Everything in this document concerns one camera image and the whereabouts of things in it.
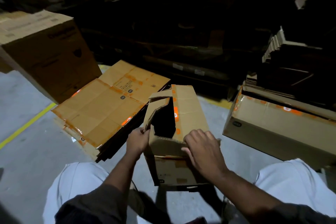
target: gray floor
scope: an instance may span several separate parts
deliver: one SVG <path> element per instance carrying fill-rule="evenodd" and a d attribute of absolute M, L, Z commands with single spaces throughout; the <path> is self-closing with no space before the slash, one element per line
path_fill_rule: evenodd
<path fill-rule="evenodd" d="M 280 162 L 223 136 L 229 110 L 212 105 L 201 97 L 199 100 L 211 131 L 222 140 L 221 150 L 229 169 L 252 182 L 261 168 Z M 0 73 L 0 142 L 49 103 L 50 100 L 18 72 Z M 5 223 L 42 223 L 47 190 L 65 164 L 91 161 L 53 123 L 53 117 L 54 114 L 48 112 L 0 150 L 0 168 L 3 168 L 0 218 L 7 214 Z M 101 166 L 111 171 L 125 149 L 124 145 L 112 159 L 100 162 Z M 143 156 L 135 166 L 133 181 L 138 190 L 155 201 L 158 188 L 153 185 Z M 208 223 L 219 222 L 219 216 L 198 192 L 167 192 L 166 198 L 172 223 L 186 223 L 199 216 L 204 216 Z M 136 219 L 129 218 L 128 223 L 136 223 Z"/>

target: dark shirt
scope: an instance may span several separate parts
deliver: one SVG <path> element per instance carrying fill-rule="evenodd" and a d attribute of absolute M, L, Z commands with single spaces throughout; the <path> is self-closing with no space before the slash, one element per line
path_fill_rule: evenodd
<path fill-rule="evenodd" d="M 65 202 L 55 215 L 56 224 L 126 223 L 127 203 L 115 187 L 101 185 L 94 191 Z M 336 218 L 315 212 L 306 205 L 281 204 L 270 211 L 265 223 L 336 224 Z"/>

